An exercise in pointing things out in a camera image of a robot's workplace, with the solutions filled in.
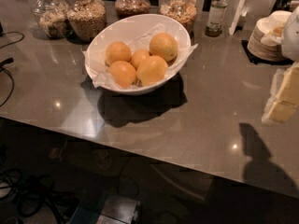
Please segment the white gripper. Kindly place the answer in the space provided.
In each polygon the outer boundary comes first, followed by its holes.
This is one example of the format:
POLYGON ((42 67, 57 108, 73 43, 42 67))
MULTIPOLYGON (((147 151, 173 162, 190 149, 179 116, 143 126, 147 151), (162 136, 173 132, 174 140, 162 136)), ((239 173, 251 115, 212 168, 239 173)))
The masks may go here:
MULTIPOLYGON (((284 57, 299 61, 299 6, 284 26, 281 37, 284 57)), ((299 108, 299 67, 278 69, 273 76, 270 97, 263 110, 262 123, 287 122, 299 108)))

